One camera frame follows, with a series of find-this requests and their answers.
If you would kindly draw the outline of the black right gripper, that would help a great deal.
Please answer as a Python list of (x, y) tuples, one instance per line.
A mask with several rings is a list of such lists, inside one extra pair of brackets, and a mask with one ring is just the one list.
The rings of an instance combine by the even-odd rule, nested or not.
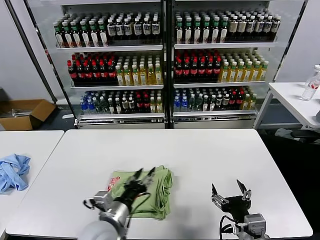
[(251, 196), (252, 190), (247, 189), (246, 186), (239, 181), (236, 180), (240, 191), (242, 192), (242, 196), (231, 196), (231, 197), (222, 197), (218, 194), (214, 184), (211, 184), (211, 201), (218, 207), (221, 208), (223, 206), (223, 212), (229, 213), (232, 215), (232, 218), (237, 222), (244, 222), (245, 216), (249, 215), (249, 209), (251, 207)]

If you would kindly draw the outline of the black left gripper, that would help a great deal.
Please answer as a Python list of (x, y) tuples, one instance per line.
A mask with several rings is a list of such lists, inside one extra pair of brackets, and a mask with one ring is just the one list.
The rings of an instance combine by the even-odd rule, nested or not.
[(143, 181), (138, 180), (143, 170), (143, 167), (140, 168), (127, 179), (126, 185), (124, 186), (124, 192), (120, 196), (115, 198), (117, 202), (133, 203), (137, 198), (149, 194), (147, 192), (147, 187), (149, 187), (153, 183), (156, 167), (153, 167), (146, 174), (146, 176), (143, 178)]

